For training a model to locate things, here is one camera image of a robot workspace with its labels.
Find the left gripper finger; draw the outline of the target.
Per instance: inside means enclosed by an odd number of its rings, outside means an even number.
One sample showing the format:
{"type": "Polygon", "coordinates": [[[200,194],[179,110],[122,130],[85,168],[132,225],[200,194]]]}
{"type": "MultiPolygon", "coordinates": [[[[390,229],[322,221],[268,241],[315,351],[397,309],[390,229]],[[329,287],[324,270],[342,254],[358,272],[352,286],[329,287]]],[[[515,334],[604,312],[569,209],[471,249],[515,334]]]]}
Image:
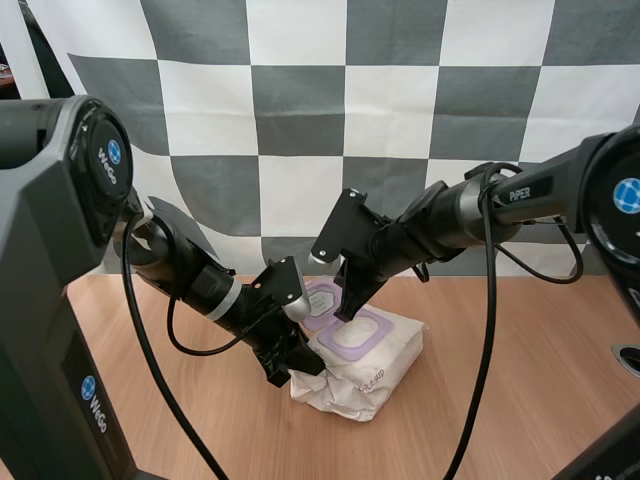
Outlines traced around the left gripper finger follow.
{"type": "Polygon", "coordinates": [[[307,344],[297,344],[286,355],[286,366],[312,376],[319,375],[325,369],[322,358],[307,344]]]}

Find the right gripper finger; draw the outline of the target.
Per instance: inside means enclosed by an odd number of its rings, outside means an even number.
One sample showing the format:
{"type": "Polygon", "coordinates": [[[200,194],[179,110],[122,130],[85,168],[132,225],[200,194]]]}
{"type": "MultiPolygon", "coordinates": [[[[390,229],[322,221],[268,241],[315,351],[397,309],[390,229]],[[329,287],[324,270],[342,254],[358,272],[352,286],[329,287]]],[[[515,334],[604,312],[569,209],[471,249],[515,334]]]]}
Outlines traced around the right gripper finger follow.
{"type": "Polygon", "coordinates": [[[334,283],[341,288],[340,305],[334,315],[341,321],[352,321],[386,281],[378,277],[373,264],[357,257],[346,257],[334,283]]]}

